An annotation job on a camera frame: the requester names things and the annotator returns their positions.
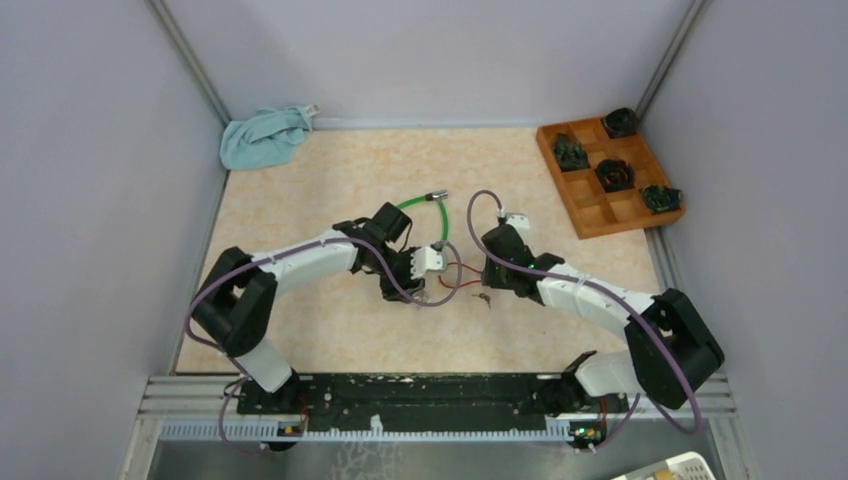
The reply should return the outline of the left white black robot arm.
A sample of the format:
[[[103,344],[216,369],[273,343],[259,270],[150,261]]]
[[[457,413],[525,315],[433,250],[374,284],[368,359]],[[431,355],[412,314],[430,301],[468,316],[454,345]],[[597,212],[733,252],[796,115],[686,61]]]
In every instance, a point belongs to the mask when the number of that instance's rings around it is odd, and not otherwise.
[[[295,372],[267,338],[277,297],[325,276],[363,271],[379,278],[384,300],[407,303],[426,285],[414,270],[415,247],[393,249],[412,220],[383,204],[372,217],[333,225],[313,240],[261,254],[225,250],[202,283],[190,317],[239,369],[261,388],[260,399],[277,414],[300,399]]]

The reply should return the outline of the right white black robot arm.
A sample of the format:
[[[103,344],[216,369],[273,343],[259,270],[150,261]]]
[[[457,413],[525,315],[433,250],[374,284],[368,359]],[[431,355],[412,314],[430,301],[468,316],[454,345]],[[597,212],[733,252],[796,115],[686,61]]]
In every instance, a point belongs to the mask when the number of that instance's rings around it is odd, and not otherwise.
[[[679,380],[697,391],[725,362],[699,311],[678,289],[650,294],[611,285],[559,256],[534,255],[521,230],[507,223],[479,242],[486,251],[484,285],[576,313],[626,342],[624,351],[585,353],[566,368],[563,398],[576,412],[590,411],[609,394],[645,394],[678,409],[688,399]]]

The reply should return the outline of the red cable padlock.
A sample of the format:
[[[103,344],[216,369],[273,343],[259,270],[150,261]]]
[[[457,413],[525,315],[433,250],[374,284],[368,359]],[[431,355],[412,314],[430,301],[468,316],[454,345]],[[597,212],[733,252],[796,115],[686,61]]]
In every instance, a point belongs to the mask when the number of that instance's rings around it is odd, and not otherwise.
[[[439,275],[437,277],[437,281],[438,281],[440,286],[442,286],[446,289],[453,289],[453,288],[465,288],[465,287],[478,285],[478,284],[482,283],[483,270],[481,268],[473,267],[473,266],[468,265],[466,263],[457,263],[457,262],[450,262],[448,264],[448,266],[449,267],[455,267],[457,272],[462,270],[463,273],[458,274],[457,277],[452,282],[449,282],[442,275]]]

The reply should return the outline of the green cable lock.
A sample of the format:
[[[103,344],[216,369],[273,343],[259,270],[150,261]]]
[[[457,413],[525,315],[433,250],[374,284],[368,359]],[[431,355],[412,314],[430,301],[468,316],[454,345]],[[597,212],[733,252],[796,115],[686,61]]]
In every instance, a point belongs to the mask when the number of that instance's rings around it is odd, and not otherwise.
[[[443,242],[449,240],[450,234],[450,219],[447,208],[444,204],[445,200],[448,198],[449,192],[447,190],[437,190],[433,192],[429,192],[422,196],[414,197],[405,201],[400,202],[397,207],[400,210],[405,208],[421,204],[421,203],[435,203],[439,209],[440,218],[441,218],[441,240]]]

